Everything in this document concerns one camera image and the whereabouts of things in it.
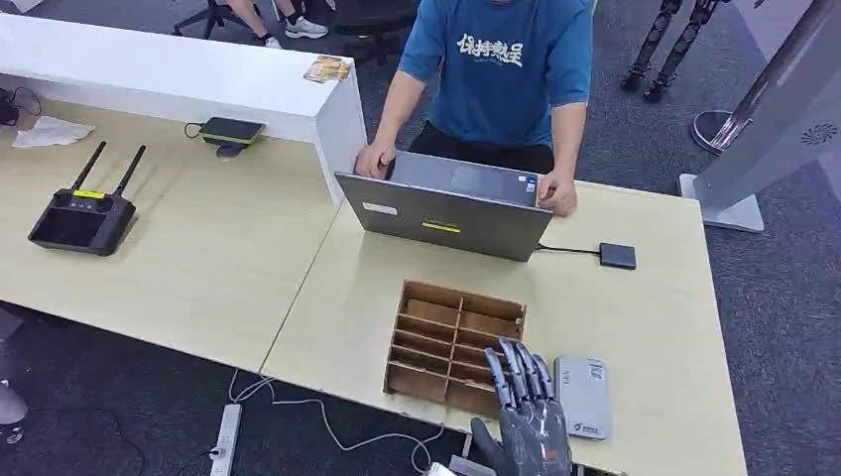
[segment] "white counter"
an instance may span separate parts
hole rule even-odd
[[[7,14],[0,52],[6,87],[181,122],[261,122],[267,136],[315,144],[336,203],[332,173],[349,171],[366,141],[355,70],[341,82],[307,81],[316,54]]]

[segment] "laptop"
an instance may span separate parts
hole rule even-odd
[[[336,173],[367,231],[526,262],[552,218],[535,174],[398,152],[385,180]]]

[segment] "green device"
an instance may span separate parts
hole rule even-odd
[[[219,146],[216,157],[231,159],[239,155],[246,147],[254,144],[265,127],[265,124],[256,122],[211,117],[198,130],[198,136],[207,144]]]

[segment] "man's arm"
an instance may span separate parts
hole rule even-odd
[[[380,125],[377,127],[377,136],[374,142],[394,144],[400,128],[409,119],[418,100],[421,99],[426,84],[407,72],[398,69],[395,73],[392,84],[389,86],[389,93],[386,96],[386,104],[383,106],[383,115],[380,118]]]
[[[444,56],[445,31],[438,1],[421,0],[418,6],[418,17],[386,95],[377,135],[356,158],[357,174],[379,179],[385,175],[385,166],[397,153],[395,140],[400,128],[418,105],[426,81],[437,72]]]
[[[551,109],[554,169],[569,179],[575,176],[575,163],[586,118],[586,102],[574,102]]]
[[[578,203],[573,178],[590,95],[592,16],[589,2],[581,3],[552,44],[546,69],[554,169],[541,180],[538,204],[559,215],[569,215]]]

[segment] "small card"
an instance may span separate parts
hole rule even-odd
[[[318,57],[303,75],[309,81],[324,84],[332,79],[343,80],[350,73],[350,63],[337,57]]]

